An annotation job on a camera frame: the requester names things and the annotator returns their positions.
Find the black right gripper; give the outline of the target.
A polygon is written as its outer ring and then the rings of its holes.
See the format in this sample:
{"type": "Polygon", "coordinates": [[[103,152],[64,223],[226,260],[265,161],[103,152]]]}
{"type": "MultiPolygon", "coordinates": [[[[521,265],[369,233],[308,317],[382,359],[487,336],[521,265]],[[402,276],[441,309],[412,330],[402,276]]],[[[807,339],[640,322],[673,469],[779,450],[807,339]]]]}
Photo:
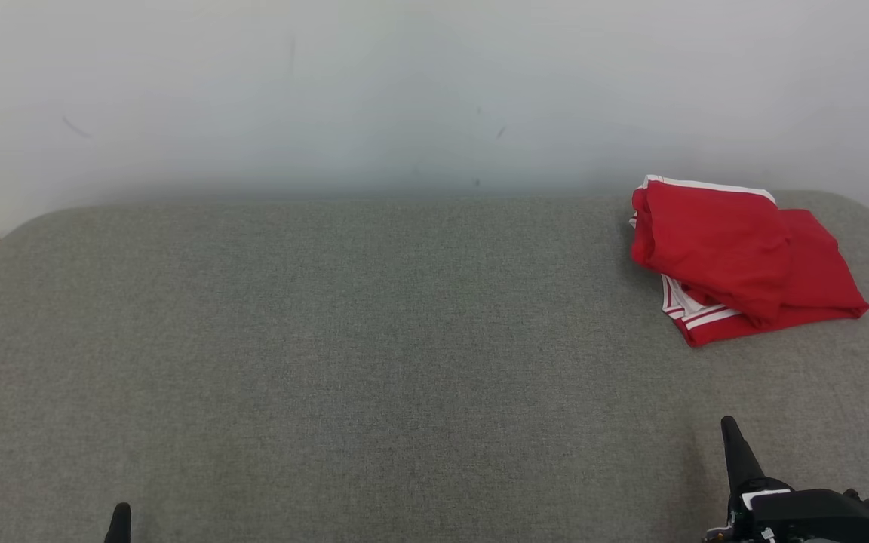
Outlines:
{"type": "Polygon", "coordinates": [[[706,543],[869,543],[869,499],[852,489],[794,490],[765,477],[733,416],[720,420],[729,481],[726,526],[706,543]]]}

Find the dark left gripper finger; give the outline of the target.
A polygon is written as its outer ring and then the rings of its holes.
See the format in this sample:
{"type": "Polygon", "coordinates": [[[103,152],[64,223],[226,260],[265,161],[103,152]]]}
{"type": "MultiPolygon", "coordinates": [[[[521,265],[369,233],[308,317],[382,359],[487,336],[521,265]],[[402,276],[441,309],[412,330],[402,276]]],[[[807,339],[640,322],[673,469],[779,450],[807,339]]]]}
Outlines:
{"type": "Polygon", "coordinates": [[[131,506],[117,503],[106,532],[106,543],[131,543],[131,506]]]}

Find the red Bulls jersey shirt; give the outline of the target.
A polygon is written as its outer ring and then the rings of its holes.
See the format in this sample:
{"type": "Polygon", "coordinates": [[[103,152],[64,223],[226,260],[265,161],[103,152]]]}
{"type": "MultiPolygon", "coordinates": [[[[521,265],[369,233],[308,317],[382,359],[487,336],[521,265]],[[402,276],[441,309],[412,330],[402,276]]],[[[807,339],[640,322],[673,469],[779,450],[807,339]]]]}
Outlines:
{"type": "Polygon", "coordinates": [[[792,234],[792,271],[775,322],[755,326],[748,316],[725,305],[700,305],[689,288],[662,275],[662,311],[690,347],[804,324],[858,319],[869,310],[836,238],[809,210],[785,209],[781,214],[792,234]]]}

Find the red shorts with white band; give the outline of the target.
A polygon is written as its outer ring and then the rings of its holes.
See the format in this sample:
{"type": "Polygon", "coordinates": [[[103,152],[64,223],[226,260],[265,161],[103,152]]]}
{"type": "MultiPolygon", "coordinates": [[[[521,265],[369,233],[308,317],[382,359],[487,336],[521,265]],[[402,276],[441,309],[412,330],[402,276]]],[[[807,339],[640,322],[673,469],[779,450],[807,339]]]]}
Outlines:
{"type": "Polygon", "coordinates": [[[734,317],[758,329],[777,321],[792,236],[775,197],[646,176],[631,206],[631,257],[666,280],[687,329],[734,317]]]}

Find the grey fabric sofa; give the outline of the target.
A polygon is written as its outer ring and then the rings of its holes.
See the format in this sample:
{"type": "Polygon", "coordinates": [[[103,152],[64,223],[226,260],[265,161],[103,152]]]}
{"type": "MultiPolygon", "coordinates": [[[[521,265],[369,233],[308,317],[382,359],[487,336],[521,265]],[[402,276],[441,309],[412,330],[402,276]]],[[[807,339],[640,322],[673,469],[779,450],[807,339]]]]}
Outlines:
{"type": "MultiPolygon", "coordinates": [[[[869,302],[869,209],[777,192],[869,302]]],[[[0,543],[686,541],[720,419],[869,497],[869,312],[687,346],[628,196],[80,207],[0,241],[0,543]]]]}

